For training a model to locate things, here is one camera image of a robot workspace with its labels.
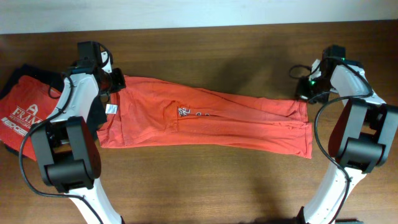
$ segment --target orange t-shirt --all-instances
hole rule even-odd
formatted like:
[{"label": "orange t-shirt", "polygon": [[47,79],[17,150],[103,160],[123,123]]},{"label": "orange t-shirt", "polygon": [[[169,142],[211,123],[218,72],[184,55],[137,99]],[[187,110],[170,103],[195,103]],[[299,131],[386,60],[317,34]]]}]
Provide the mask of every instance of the orange t-shirt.
[{"label": "orange t-shirt", "polygon": [[116,114],[97,131],[104,148],[217,144],[311,158],[307,104],[125,77]]},{"label": "orange t-shirt", "polygon": [[[24,136],[34,123],[38,123],[54,110],[57,99],[48,95],[49,86],[29,76],[22,76],[18,84],[0,100],[0,140],[19,151]],[[60,93],[51,90],[56,97]],[[32,141],[27,140],[24,155],[36,160]]]}]

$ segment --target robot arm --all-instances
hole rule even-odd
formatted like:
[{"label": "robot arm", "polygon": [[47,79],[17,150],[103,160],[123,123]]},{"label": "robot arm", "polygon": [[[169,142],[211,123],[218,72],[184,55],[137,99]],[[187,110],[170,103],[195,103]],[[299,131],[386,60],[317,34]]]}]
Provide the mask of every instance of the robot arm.
[{"label": "robot arm", "polygon": [[[80,59],[68,70],[72,82],[64,80],[65,88],[49,117],[70,98],[66,109],[31,136],[37,163],[45,184],[59,193],[83,197],[103,223],[124,223],[102,188],[100,154],[86,124],[92,102],[100,95],[109,96],[125,88],[124,77],[120,69],[111,68],[112,56],[103,45],[81,42],[78,51]],[[71,151],[57,152],[64,144],[70,145]],[[71,200],[87,223],[100,222],[85,203],[77,198]]]},{"label": "robot arm", "polygon": [[[344,48],[331,46],[324,50],[325,57],[346,62],[365,79],[360,63],[345,60]],[[318,95],[321,96],[318,101],[326,103],[328,94],[322,93],[336,92],[340,96],[369,93],[365,83],[348,68],[336,63],[337,60],[324,61],[326,63],[320,65],[321,60],[316,60],[312,74],[300,79],[297,97],[310,99]],[[367,173],[385,163],[398,127],[398,108],[387,105],[375,93],[367,98],[343,100],[343,104],[345,108],[330,136],[328,150],[351,179],[348,196]],[[375,133],[361,132],[364,124]],[[298,222],[330,223],[343,203],[346,188],[347,180],[343,171],[331,162],[314,198],[301,209]]]}]

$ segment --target clothing tag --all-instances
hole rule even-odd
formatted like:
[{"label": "clothing tag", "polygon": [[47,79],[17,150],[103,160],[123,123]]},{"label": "clothing tag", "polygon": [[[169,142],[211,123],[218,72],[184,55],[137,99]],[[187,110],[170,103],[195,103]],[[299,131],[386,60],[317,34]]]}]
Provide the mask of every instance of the clothing tag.
[{"label": "clothing tag", "polygon": [[110,104],[106,105],[106,109],[105,109],[106,114],[116,114],[117,111],[118,111],[117,105],[110,105]]}]

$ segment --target wooden surface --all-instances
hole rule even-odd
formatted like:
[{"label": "wooden surface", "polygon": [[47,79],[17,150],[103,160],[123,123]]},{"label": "wooden surface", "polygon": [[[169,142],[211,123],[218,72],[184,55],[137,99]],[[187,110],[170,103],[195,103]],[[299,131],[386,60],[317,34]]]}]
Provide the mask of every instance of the wooden surface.
[{"label": "wooden surface", "polygon": [[[96,40],[126,75],[155,77],[209,90],[291,98],[290,66],[311,65],[330,44],[361,61],[375,91],[398,105],[398,22],[347,22],[198,29],[114,30],[0,35],[1,83],[26,62],[62,71],[77,58],[76,43]],[[309,106],[311,119],[319,105]],[[320,122],[328,142],[342,105]],[[398,141],[386,164],[354,189],[340,218],[398,222]],[[314,142],[313,159],[222,146],[99,149],[102,183],[126,223],[237,223],[290,218],[314,195],[328,161]],[[45,187],[36,163],[25,160],[33,184]],[[1,223],[84,223],[67,199],[34,195],[17,157],[0,150]]]}]

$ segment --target black cable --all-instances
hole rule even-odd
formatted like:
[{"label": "black cable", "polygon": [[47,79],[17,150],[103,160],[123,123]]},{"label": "black cable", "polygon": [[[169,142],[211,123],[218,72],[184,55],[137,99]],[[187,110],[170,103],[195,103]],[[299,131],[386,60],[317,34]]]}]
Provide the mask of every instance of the black cable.
[{"label": "black cable", "polygon": [[52,88],[52,83],[53,83],[53,81],[50,83],[50,86],[49,86],[49,91],[47,92],[48,94],[49,94],[49,97],[51,98],[51,99],[59,99],[61,96],[52,96],[51,95],[51,88]]},{"label": "black cable", "polygon": [[[335,98],[333,100],[328,101],[327,103],[325,103],[318,111],[317,115],[315,116],[315,120],[314,120],[314,135],[315,135],[315,140],[317,141],[318,147],[320,148],[321,152],[325,155],[325,157],[331,161],[335,166],[337,166],[337,168],[339,168],[345,175],[346,178],[346,189],[345,189],[345,193],[343,196],[343,199],[340,202],[339,207],[337,208],[337,211],[335,213],[335,215],[333,216],[333,218],[331,219],[331,221],[329,222],[329,224],[333,223],[338,214],[340,213],[341,208],[344,205],[345,200],[347,199],[348,196],[348,192],[349,192],[349,185],[351,183],[351,177],[349,176],[349,174],[347,173],[347,171],[339,164],[337,163],[330,155],[329,153],[326,152],[326,150],[323,148],[320,140],[319,140],[319,135],[318,135],[318,121],[319,121],[319,117],[322,114],[323,110],[325,110],[325,108],[329,105],[331,105],[332,103],[336,103],[338,101],[341,100],[348,100],[348,99],[352,99],[352,98],[367,98],[373,95],[373,89],[370,86],[370,84],[365,80],[364,77],[362,77],[357,71],[355,71],[353,68],[351,68],[349,65],[347,65],[346,63],[342,62],[341,60],[337,59],[337,58],[332,58],[332,57],[326,57],[324,59],[322,59],[322,61],[319,63],[319,65],[316,67],[316,69],[314,69],[314,72],[316,72],[319,68],[321,63],[323,63],[326,60],[335,60],[337,62],[339,62],[341,65],[343,65],[344,67],[346,67],[348,70],[350,70],[355,76],[357,76],[366,86],[366,88],[368,89],[368,94],[365,95],[354,95],[354,96],[343,96],[343,97],[339,97],[339,98]],[[320,93],[317,96],[314,96],[313,98],[311,98],[310,100],[313,100],[315,97],[318,97],[322,94],[325,94],[327,92],[324,93]]]},{"label": "black cable", "polygon": [[109,94],[108,91],[105,94],[108,97],[108,99],[104,103],[109,103],[109,101],[111,100],[111,95]]},{"label": "black cable", "polygon": [[310,66],[306,66],[306,65],[294,65],[294,66],[292,66],[292,67],[289,69],[289,77],[290,77],[290,78],[300,79],[300,77],[295,77],[295,76],[292,75],[292,71],[293,71],[295,68],[305,68],[305,69],[307,69],[307,70],[310,71],[310,72],[311,72],[311,69],[312,69]]},{"label": "black cable", "polygon": [[319,96],[322,96],[322,95],[325,95],[325,94],[328,94],[328,93],[332,93],[332,91],[326,91],[326,92],[323,92],[323,93],[319,93],[319,94],[313,96],[312,98],[310,98],[309,100],[307,100],[307,103],[312,103],[312,101],[315,100],[316,98],[318,98]]},{"label": "black cable", "polygon": [[69,83],[70,83],[70,93],[68,95],[67,101],[65,102],[64,106],[60,109],[58,109],[58,112],[43,120],[42,122],[40,122],[38,125],[32,127],[29,132],[25,135],[24,139],[22,140],[21,143],[21,147],[19,149],[19,155],[18,155],[18,159],[19,159],[19,168],[21,170],[21,174],[22,177],[24,178],[25,183],[27,184],[27,186],[37,195],[41,195],[41,196],[45,196],[45,197],[57,197],[57,198],[75,198],[75,199],[79,199],[81,200],[84,204],[87,205],[87,207],[93,212],[93,214],[95,215],[95,217],[98,219],[98,221],[103,224],[101,217],[97,214],[97,212],[94,210],[94,208],[85,200],[84,197],[78,196],[78,195],[65,195],[65,194],[50,194],[50,193],[45,193],[45,192],[41,192],[39,190],[37,190],[27,179],[26,177],[26,173],[24,170],[24,165],[22,162],[22,158],[23,158],[23,152],[24,152],[24,146],[26,141],[28,140],[28,138],[39,128],[41,128],[42,126],[46,125],[48,122],[50,122],[52,119],[56,118],[57,116],[59,116],[60,114],[63,113],[63,111],[65,111],[65,109],[67,108],[71,98],[72,98],[72,92],[73,92],[73,82],[72,79],[70,78],[69,74],[64,73],[64,75],[66,76],[67,79],[69,79]]},{"label": "black cable", "polygon": [[106,58],[106,60],[100,65],[101,68],[105,67],[105,65],[109,62],[109,60],[111,61],[111,64],[113,63],[113,55],[112,53],[101,43],[96,42],[99,46],[101,46],[105,52],[108,54],[108,58]]}]

